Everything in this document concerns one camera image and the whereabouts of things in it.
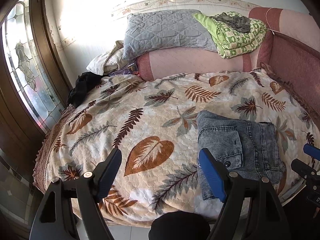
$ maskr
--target white cord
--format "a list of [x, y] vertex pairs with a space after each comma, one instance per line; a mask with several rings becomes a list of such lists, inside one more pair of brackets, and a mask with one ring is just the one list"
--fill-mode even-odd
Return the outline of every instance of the white cord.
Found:
[[268, 11], [266, 12], [266, 20], [267, 20], [267, 23], [268, 23], [268, 25], [269, 25], [269, 28], [268, 28], [268, 29], [272, 31], [273, 35], [275, 35], [275, 33], [274, 33], [273, 30], [271, 29], [270, 24], [269, 24], [269, 22], [268, 22], [268, 18], [267, 18]]

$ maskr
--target green checkered blanket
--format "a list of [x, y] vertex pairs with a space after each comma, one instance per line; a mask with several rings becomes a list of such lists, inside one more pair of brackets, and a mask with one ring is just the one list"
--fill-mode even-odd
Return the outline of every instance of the green checkered blanket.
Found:
[[[237, 12], [226, 14], [231, 17], [242, 16]], [[257, 19], [250, 19], [249, 33], [239, 33], [224, 22], [216, 21], [201, 13], [195, 13], [193, 16], [209, 31], [222, 58], [232, 58], [254, 51], [267, 33], [266, 25]]]

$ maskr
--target ruffled trim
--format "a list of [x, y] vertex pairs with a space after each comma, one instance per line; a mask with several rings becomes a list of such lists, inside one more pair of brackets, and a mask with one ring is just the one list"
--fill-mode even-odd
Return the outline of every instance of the ruffled trim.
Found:
[[293, 85], [290, 82], [283, 81], [279, 76], [277, 76], [270, 65], [261, 62], [261, 68], [263, 68], [267, 75], [278, 82], [280, 86], [282, 86], [301, 106], [302, 108], [309, 114], [315, 125], [320, 130], [320, 115], [319, 113], [311, 107], [307, 101], [300, 97], [298, 93], [295, 92]]
[[73, 105], [67, 107], [63, 111], [60, 120], [53, 126], [53, 128], [47, 132], [45, 139], [42, 142], [42, 147], [38, 151], [36, 157], [36, 165], [33, 169], [33, 185], [36, 186], [42, 193], [45, 192], [44, 189], [44, 171], [46, 169], [46, 160], [50, 153], [51, 145], [54, 143], [56, 136], [59, 134], [60, 130], [63, 128], [64, 124], [68, 118], [74, 113], [75, 108]]

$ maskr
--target bolt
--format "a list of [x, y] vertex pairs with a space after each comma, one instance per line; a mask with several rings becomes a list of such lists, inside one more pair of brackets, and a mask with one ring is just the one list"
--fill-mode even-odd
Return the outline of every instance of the bolt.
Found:
[[59, 181], [59, 178], [58, 177], [53, 177], [52, 179], [51, 179], [51, 182], [53, 182], [53, 183], [57, 183]]
[[236, 178], [236, 177], [238, 177], [238, 173], [236, 173], [235, 171], [230, 171], [229, 176], [232, 178]]
[[84, 176], [85, 178], [90, 178], [90, 177], [92, 176], [92, 172], [91, 172], [91, 171], [87, 171], [87, 172], [85, 172], [85, 173], [83, 174], [83, 176]]
[[261, 180], [264, 183], [268, 183], [269, 182], [269, 179], [267, 177], [262, 177]]

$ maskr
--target stained glass window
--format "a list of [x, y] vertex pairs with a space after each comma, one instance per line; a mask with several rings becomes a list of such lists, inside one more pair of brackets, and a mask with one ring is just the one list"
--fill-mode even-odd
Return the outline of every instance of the stained glass window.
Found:
[[33, 40], [29, 0], [19, 0], [2, 25], [5, 59], [10, 76], [26, 108], [47, 132], [60, 119], [63, 105], [41, 65]]

